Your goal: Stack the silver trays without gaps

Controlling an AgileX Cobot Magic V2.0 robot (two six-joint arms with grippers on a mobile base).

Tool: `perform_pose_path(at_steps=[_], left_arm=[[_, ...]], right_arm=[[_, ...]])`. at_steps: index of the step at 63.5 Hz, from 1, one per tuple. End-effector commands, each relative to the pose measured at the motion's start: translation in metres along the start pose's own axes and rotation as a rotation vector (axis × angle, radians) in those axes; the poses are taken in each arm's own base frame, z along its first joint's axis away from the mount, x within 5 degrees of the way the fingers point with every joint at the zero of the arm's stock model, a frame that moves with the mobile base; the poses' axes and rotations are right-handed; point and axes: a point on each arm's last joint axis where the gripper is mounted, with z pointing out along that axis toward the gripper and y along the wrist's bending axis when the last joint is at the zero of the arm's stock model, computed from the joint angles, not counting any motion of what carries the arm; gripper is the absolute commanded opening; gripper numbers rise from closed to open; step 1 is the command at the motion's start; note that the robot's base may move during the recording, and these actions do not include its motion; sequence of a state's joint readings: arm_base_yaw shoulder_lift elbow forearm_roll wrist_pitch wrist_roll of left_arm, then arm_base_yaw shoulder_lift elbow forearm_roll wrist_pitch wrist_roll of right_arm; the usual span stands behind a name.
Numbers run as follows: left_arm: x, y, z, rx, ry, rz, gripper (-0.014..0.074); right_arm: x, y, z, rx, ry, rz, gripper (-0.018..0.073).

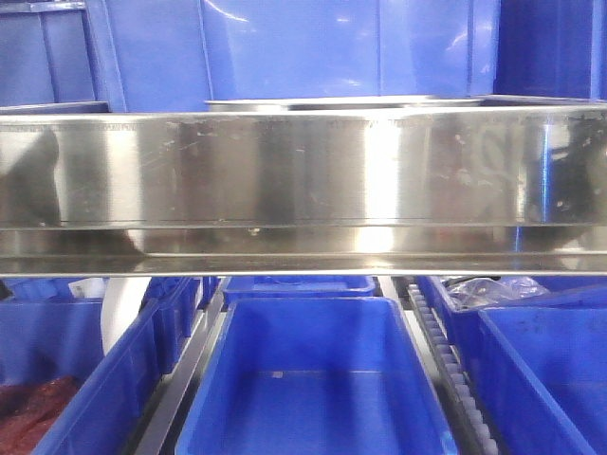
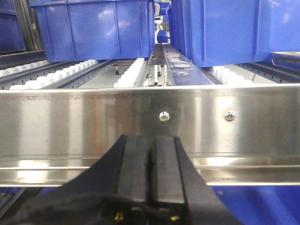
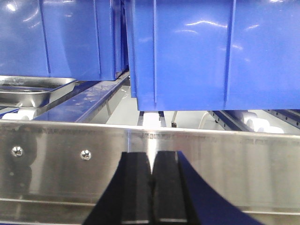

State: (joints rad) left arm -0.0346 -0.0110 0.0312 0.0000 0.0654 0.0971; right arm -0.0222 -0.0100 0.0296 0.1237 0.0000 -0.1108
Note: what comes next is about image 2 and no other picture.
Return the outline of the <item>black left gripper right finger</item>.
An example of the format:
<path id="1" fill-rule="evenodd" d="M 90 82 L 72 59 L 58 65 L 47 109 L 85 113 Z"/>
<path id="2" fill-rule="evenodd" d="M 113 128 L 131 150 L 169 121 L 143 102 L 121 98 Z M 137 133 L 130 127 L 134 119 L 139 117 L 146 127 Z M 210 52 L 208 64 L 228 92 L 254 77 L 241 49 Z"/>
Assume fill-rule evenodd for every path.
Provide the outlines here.
<path id="1" fill-rule="evenodd" d="M 150 149 L 151 203 L 169 225 L 240 225 L 206 184 L 180 138 L 157 136 Z"/>

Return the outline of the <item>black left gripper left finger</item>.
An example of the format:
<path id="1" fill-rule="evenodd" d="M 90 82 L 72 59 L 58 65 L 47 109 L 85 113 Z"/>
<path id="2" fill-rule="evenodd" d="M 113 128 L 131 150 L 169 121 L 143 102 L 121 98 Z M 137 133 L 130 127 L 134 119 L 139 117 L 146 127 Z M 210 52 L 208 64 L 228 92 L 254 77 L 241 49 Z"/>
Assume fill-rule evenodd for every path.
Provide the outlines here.
<path id="1" fill-rule="evenodd" d="M 89 169 L 27 201 L 5 225 L 145 225 L 148 149 L 143 136 L 122 135 Z"/>

